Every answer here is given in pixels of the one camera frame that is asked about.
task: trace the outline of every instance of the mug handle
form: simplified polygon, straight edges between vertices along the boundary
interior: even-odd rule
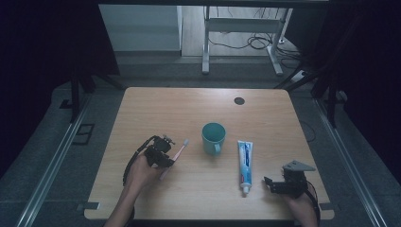
[[[220,144],[215,144],[215,152],[216,154],[220,154],[221,152]]]

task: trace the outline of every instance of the wall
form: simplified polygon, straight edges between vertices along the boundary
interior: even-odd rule
[[[99,5],[114,51],[180,51],[181,6]]]

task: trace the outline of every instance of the gray floor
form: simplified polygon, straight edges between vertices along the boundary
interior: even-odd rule
[[[250,54],[252,57],[221,57],[235,55],[230,51],[212,54],[214,57],[211,58],[208,76],[201,73],[198,54],[187,54],[192,57],[144,57],[117,53],[121,76],[113,78],[126,86],[251,89],[270,89],[283,79],[274,75],[266,52],[260,56]],[[292,71],[285,67],[283,70],[285,76]],[[86,146],[70,147],[33,226],[101,226],[104,222],[86,219],[78,208],[89,198],[124,92],[98,78],[95,81],[97,88],[91,95],[88,111],[82,121],[84,124],[95,124],[93,136]],[[316,105],[316,101],[322,103],[322,100],[310,96],[312,86],[313,83],[309,83],[290,93],[290,96],[335,210],[335,217],[324,220],[322,226],[374,226],[323,123]],[[0,180],[2,226],[14,226],[17,223],[69,127],[71,111],[60,109],[65,99],[70,99],[69,84],[54,91],[52,104],[40,126]],[[341,105],[337,106],[336,113],[340,138],[387,226],[401,226],[399,183],[350,122]],[[80,136],[75,137],[75,141],[81,139]]]

